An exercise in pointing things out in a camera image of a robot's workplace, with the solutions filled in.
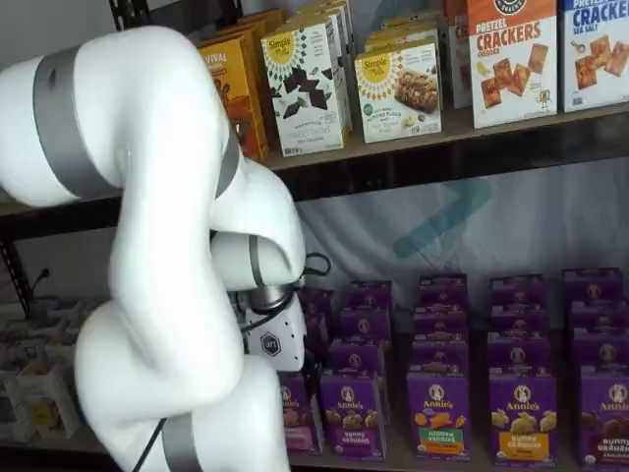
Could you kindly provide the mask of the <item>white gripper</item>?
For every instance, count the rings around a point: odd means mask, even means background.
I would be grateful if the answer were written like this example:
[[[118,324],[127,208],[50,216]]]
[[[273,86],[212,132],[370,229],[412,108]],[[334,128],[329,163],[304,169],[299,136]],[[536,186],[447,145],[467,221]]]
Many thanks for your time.
[[[321,364],[305,361],[307,330],[297,296],[277,314],[262,315],[247,308],[245,327],[249,354],[266,359],[279,372],[298,372],[303,368],[306,396],[318,394]]]

